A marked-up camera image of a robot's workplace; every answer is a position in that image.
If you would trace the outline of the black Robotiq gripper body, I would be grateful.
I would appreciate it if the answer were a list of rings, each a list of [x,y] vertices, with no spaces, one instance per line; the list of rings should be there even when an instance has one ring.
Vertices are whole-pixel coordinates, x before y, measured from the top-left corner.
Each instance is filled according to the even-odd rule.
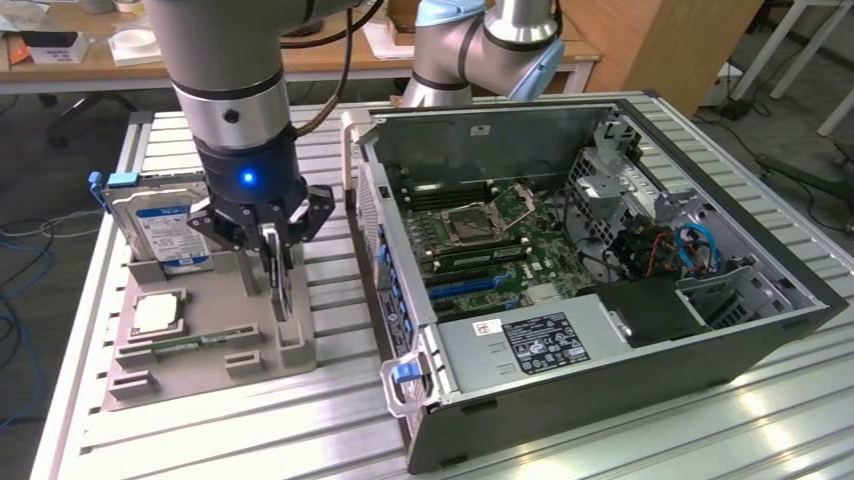
[[[258,226],[287,221],[309,196],[295,140],[295,131],[285,129],[246,149],[199,143],[211,204],[234,223],[231,236],[245,248],[258,246]]]

